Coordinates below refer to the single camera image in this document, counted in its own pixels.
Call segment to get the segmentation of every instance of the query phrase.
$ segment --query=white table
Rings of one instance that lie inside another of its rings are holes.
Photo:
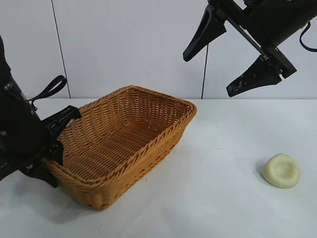
[[[92,100],[47,99],[44,118]],[[192,100],[180,143],[107,210],[96,212],[15,172],[0,182],[3,238],[317,237],[317,101]],[[292,189],[266,183],[277,153],[300,164]]]

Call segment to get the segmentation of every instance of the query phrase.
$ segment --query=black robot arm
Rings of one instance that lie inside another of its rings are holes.
[[[63,145],[57,138],[70,120],[80,118],[80,113],[68,106],[40,120],[34,101],[57,93],[65,85],[66,78],[58,76],[38,96],[27,100],[11,76],[0,36],[0,180],[20,170],[57,187],[41,159],[48,157],[62,164]]]
[[[230,83],[230,97],[245,91],[281,82],[296,72],[292,63],[277,48],[317,15],[316,0],[245,0],[241,9],[233,0],[208,0],[198,30],[183,53],[185,61],[192,59],[208,43],[226,32],[225,21],[241,33],[259,51],[259,58],[250,68]],[[303,47],[309,51],[316,49]]]

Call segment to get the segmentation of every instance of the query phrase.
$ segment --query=pale yellow sponge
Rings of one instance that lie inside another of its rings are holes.
[[[262,175],[270,184],[280,188],[294,187],[300,177],[298,163],[286,154],[277,154],[265,165]]]

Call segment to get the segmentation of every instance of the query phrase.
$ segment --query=black plastic bracket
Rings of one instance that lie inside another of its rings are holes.
[[[260,56],[244,74],[227,86],[227,92],[229,97],[233,97],[254,88],[275,85],[281,81],[282,79],[270,62]]]
[[[41,159],[48,157],[62,165],[64,147],[57,140],[61,132],[74,119],[81,118],[78,108],[68,106],[58,113],[44,119],[50,138],[48,142],[36,154],[28,158],[12,158],[0,149],[0,180],[16,170],[20,170],[26,176],[43,180],[53,187],[57,182],[49,170],[42,164]]]
[[[208,43],[225,32],[227,30],[224,21],[217,17],[214,8],[208,4],[196,34],[183,53],[183,59],[186,62],[190,61]]]

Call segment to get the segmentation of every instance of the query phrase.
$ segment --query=basket weave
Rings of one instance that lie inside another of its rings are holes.
[[[156,166],[197,112],[194,104],[128,86],[79,108],[61,134],[63,166],[43,159],[80,203],[103,210]]]

